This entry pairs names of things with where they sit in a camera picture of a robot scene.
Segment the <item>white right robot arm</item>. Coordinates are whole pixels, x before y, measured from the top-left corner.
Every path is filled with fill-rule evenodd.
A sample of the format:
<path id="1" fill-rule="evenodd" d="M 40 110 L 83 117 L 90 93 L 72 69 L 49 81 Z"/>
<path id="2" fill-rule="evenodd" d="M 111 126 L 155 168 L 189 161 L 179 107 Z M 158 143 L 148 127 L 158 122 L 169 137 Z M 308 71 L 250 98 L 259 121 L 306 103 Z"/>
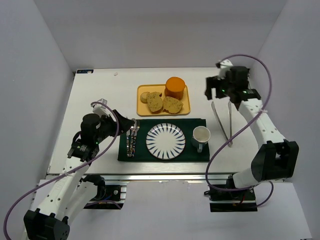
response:
<path id="1" fill-rule="evenodd" d="M 256 89 L 249 87 L 249 70 L 245 66 L 218 64 L 219 74 L 206 78 L 205 95 L 212 99 L 228 97 L 247 121 L 258 145 L 250 167 L 230 175 L 224 187 L 211 185 L 220 192 L 245 191 L 261 182 L 289 179 L 293 176 L 299 146 L 287 140 L 273 124 Z"/>

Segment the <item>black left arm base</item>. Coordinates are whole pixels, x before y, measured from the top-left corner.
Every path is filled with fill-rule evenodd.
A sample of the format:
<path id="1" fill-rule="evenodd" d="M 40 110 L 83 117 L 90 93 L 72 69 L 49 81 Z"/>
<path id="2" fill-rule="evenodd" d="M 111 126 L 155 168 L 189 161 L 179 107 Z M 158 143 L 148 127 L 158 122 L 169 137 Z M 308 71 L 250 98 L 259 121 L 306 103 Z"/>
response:
<path id="1" fill-rule="evenodd" d="M 125 202 L 127 185 L 120 181 L 105 180 L 97 174 L 89 174 L 82 177 L 80 184 L 84 182 L 92 183 L 96 195 L 86 204 L 84 209 L 90 210 L 120 210 Z"/>

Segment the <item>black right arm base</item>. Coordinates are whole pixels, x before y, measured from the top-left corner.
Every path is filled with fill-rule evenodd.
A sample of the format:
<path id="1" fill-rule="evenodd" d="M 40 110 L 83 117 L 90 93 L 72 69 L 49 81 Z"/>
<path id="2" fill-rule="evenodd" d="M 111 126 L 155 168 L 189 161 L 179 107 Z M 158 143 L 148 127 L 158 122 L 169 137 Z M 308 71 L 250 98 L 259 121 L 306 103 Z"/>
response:
<path id="1" fill-rule="evenodd" d="M 240 212 L 257 212 L 258 205 L 253 186 L 244 189 L 235 188 L 232 175 L 222 179 L 221 184 L 210 182 L 207 174 L 205 180 L 208 184 L 208 190 L 203 193 L 209 198 L 209 207 L 211 213 L 240 213 Z"/>

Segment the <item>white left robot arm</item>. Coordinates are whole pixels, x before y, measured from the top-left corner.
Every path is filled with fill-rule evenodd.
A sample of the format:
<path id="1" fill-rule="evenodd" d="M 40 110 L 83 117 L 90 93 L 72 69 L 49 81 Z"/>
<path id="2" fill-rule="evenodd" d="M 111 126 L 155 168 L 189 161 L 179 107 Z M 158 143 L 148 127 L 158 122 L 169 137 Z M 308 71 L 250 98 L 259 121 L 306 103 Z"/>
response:
<path id="1" fill-rule="evenodd" d="M 107 115 L 90 113 L 82 118 L 67 153 L 60 179 L 36 210 L 28 210 L 23 221 L 30 240 L 66 240 L 76 215 L 92 199 L 105 192 L 105 181 L 100 175 L 85 175 L 100 151 L 99 144 L 108 137 L 126 133 L 135 122 L 116 110 Z"/>

